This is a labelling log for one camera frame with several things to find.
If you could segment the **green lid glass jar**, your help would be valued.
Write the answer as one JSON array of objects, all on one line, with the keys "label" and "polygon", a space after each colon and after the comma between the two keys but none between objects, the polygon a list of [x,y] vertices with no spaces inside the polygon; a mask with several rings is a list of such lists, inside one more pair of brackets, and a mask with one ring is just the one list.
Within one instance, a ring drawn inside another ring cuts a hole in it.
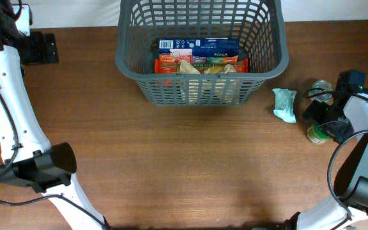
[{"label": "green lid glass jar", "polygon": [[324,144],[330,140],[330,137],[324,134],[317,124],[313,124],[307,129],[307,138],[314,144]]}]

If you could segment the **San Remo spaghetti packet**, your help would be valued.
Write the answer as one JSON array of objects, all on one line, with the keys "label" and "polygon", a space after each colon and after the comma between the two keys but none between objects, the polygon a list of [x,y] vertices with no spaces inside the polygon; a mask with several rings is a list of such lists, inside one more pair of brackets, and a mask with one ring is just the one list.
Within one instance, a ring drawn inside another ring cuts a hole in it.
[{"label": "San Remo spaghetti packet", "polygon": [[232,61],[228,63],[191,63],[180,61],[179,63],[155,61],[155,73],[187,73],[187,74],[219,74],[219,73],[247,73],[248,61]]}]

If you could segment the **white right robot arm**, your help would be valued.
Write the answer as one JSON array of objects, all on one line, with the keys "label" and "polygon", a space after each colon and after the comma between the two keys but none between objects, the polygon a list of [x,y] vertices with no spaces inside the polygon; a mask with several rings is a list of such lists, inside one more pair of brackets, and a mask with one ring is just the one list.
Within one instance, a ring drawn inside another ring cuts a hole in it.
[{"label": "white right robot arm", "polygon": [[278,229],[348,229],[368,219],[368,89],[365,73],[347,70],[335,89],[309,89],[312,102],[303,112],[314,131],[338,146],[327,169],[330,195],[317,206],[297,212]]}]

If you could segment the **light green packet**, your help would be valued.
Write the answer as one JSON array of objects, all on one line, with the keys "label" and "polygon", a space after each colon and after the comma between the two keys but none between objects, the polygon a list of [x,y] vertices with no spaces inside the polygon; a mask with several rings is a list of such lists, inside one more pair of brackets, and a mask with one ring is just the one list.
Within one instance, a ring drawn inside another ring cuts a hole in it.
[{"label": "light green packet", "polygon": [[293,112],[296,91],[282,88],[274,88],[272,91],[275,94],[274,115],[286,123],[296,123],[296,116]]}]

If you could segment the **beige food pouch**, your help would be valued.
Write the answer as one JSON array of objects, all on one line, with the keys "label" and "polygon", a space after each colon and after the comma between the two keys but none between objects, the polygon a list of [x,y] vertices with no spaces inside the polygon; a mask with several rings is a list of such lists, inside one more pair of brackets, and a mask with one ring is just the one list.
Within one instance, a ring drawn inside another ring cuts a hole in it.
[{"label": "beige food pouch", "polygon": [[[214,75],[240,73],[242,66],[235,64],[204,63],[193,65],[182,61],[180,73]],[[189,104],[230,104],[237,94],[240,80],[237,79],[190,79],[180,84],[181,98]]]}]

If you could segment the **dark blue cardboard box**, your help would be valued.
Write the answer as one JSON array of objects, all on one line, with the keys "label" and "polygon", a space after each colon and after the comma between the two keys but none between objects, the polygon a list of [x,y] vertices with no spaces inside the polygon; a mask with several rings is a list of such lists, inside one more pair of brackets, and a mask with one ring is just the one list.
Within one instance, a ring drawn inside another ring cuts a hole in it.
[{"label": "dark blue cardboard box", "polygon": [[239,42],[228,38],[203,39],[160,39],[158,59],[166,63],[218,62],[228,63],[238,60]]}]

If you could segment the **small tin can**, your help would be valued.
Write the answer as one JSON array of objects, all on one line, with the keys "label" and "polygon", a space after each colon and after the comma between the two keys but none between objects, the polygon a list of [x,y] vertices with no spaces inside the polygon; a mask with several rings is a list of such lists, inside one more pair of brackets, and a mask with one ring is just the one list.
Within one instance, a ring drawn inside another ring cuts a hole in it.
[{"label": "small tin can", "polygon": [[[333,91],[333,86],[330,82],[326,80],[317,80],[312,84],[311,91],[308,93],[308,95],[315,95],[318,93],[322,93],[325,91]],[[311,100],[317,100],[319,102],[328,102],[332,98],[332,95],[330,94],[324,94],[324,95],[318,95],[315,97],[312,97]]]}]

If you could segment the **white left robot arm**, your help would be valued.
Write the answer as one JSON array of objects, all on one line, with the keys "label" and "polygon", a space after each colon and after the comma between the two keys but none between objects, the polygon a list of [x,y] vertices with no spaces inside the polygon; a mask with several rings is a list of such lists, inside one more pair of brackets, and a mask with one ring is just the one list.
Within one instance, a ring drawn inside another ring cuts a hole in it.
[{"label": "white left robot arm", "polygon": [[33,189],[73,229],[108,229],[78,182],[71,146],[52,145],[31,106],[24,67],[59,61],[55,36],[31,31],[32,23],[29,5],[0,1],[0,183]]}]

